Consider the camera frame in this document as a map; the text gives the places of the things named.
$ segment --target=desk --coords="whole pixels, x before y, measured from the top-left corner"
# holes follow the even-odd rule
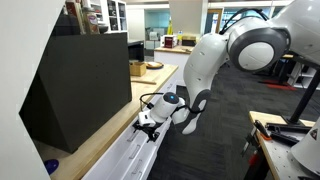
[[[59,149],[36,143],[43,160],[58,159],[60,164],[51,179],[80,179],[126,129],[140,111],[139,97],[145,93],[158,92],[165,82],[175,73],[177,66],[164,65],[160,70],[147,70],[140,79],[146,78],[157,85],[131,83],[132,101],[116,113],[106,124],[94,133],[79,149],[69,154]]]
[[[252,123],[255,120],[259,120],[264,126],[268,122],[286,124],[282,117],[277,115],[250,111],[249,116]],[[301,120],[301,122],[310,127],[315,124],[306,120]],[[317,179],[317,176],[304,169],[294,159],[288,146],[284,146],[273,140],[265,141],[260,134],[257,134],[257,137],[274,179],[298,179],[298,176],[315,177]]]
[[[180,68],[176,72],[177,85],[186,86],[183,80],[183,70],[192,50],[193,47],[190,46],[159,47],[154,50],[154,61],[179,66]]]

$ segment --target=black box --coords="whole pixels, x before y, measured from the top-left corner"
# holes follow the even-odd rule
[[[51,37],[20,116],[33,139],[73,153],[132,99],[127,34]]]

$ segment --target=black cable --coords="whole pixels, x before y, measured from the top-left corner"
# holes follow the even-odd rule
[[[184,108],[187,108],[192,114],[199,114],[199,113],[202,113],[206,110],[206,108],[203,108],[202,110],[194,111],[188,105],[183,105],[183,106],[177,107],[174,112],[179,111],[180,109],[184,109]]]
[[[219,34],[223,35],[232,25],[234,25],[236,22],[242,20],[243,18],[251,17],[251,16],[246,16],[246,17],[240,18],[240,19],[237,20],[235,23],[233,23],[232,25],[230,25],[229,27],[227,27],[228,24],[229,24],[229,22],[232,21],[232,19],[235,18],[237,15],[242,14],[242,13],[244,13],[244,12],[246,12],[246,11],[251,11],[251,10],[252,10],[252,11],[255,11],[256,13],[258,13],[258,14],[262,17],[263,20],[267,21],[267,20],[269,19],[268,16],[265,15],[265,14],[262,12],[262,9],[243,8],[243,9],[240,9],[239,11],[237,11],[235,14],[233,14],[233,15],[231,16],[231,18],[228,19],[228,21],[224,24],[224,26],[223,26],[222,30],[219,32]]]
[[[140,98],[139,98],[139,100],[140,100],[140,110],[141,110],[141,111],[142,111],[142,103],[145,104],[145,105],[147,105],[147,107],[148,107],[149,109],[152,109],[152,108],[153,108],[154,105],[153,105],[152,103],[147,103],[147,102],[145,102],[145,101],[142,100],[143,97],[145,97],[145,96],[152,96],[152,95],[163,95],[163,93],[147,93],[147,94],[141,95]]]

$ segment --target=gray carpet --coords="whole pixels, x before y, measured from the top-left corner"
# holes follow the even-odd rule
[[[253,152],[250,147],[244,158],[240,156],[244,137],[252,129],[248,112],[291,115],[305,91],[271,89],[258,83],[264,79],[270,77],[223,66],[212,83],[213,95],[198,128],[184,136],[171,124],[148,179],[243,179]],[[187,97],[183,87],[178,87],[177,94]],[[320,91],[316,91],[301,118],[317,120],[319,97]]]

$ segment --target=white cabinet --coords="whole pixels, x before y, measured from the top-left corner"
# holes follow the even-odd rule
[[[84,6],[96,11],[98,23],[107,25],[108,33],[127,32],[126,3],[119,0],[85,0]]]
[[[177,85],[179,86],[186,86],[183,80],[183,70],[189,56],[189,54],[154,51],[154,61],[179,66],[176,72]]]
[[[176,93],[175,77],[175,74],[171,76],[158,92],[166,93],[170,91]],[[155,103],[160,97],[156,95],[150,102]],[[168,118],[156,130],[160,135],[155,142],[148,141],[149,138],[143,131],[135,131],[132,125],[137,120],[136,117],[86,173],[82,178],[83,180],[147,179],[157,156],[157,151],[170,127],[171,118]]]
[[[288,84],[293,87],[306,89],[308,88],[315,73],[316,69],[296,62],[291,74],[288,75]]]
[[[118,0],[106,0],[108,5],[108,23],[110,32],[126,32],[126,3]]]

